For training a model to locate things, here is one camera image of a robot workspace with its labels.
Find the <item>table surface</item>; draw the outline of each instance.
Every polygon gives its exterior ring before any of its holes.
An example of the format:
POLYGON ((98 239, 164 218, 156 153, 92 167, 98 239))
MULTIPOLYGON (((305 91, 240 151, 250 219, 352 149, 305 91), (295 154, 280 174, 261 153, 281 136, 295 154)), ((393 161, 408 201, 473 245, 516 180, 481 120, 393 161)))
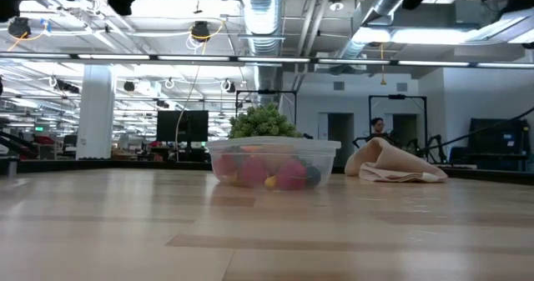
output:
POLYGON ((534 279, 533 187, 335 175, 267 192, 148 169, 0 183, 1 280, 534 279))

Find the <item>cloth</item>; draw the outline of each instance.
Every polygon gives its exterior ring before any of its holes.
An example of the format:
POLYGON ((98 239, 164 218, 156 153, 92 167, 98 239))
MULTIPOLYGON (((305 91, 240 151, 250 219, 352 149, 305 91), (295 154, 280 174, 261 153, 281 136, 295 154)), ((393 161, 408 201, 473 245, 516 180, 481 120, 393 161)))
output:
POLYGON ((350 156, 345 175, 376 182, 444 182, 439 168, 396 148, 383 138, 373 138, 350 156))

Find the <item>pink ball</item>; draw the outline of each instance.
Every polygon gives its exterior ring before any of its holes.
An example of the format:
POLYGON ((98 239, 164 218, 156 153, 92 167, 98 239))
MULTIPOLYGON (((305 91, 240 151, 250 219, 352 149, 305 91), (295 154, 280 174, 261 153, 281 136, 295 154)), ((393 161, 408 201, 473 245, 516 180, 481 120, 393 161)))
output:
POLYGON ((251 188, 263 186, 268 177, 269 172, 264 162, 259 158, 247 158, 241 164, 239 181, 245 186, 251 188))
POLYGON ((295 159, 283 163, 276 174, 276 187, 283 190, 304 189, 306 187, 306 168, 295 159))

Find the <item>monitor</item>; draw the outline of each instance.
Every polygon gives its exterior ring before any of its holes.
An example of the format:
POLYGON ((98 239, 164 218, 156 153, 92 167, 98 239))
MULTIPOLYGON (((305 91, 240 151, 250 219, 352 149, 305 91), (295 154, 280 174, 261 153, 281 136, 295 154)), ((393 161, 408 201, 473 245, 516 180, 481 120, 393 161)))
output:
POLYGON ((176 137, 176 124, 181 111, 158 111, 156 140, 163 142, 205 142, 208 141, 209 112, 184 111, 176 137))

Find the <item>red fruit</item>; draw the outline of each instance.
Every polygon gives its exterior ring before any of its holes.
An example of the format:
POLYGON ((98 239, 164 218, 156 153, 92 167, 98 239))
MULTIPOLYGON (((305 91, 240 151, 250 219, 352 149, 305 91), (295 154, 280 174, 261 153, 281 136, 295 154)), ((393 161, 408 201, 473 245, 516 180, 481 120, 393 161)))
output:
POLYGON ((264 185, 269 172, 260 158, 247 158, 241 164, 239 181, 245 186, 255 188, 264 185))
POLYGON ((306 187, 304 165, 295 159, 283 163, 276 174, 276 187, 283 190, 304 189, 306 187))
POLYGON ((223 154, 214 162, 214 171, 217 176, 229 176, 237 171, 237 164, 230 154, 223 154))

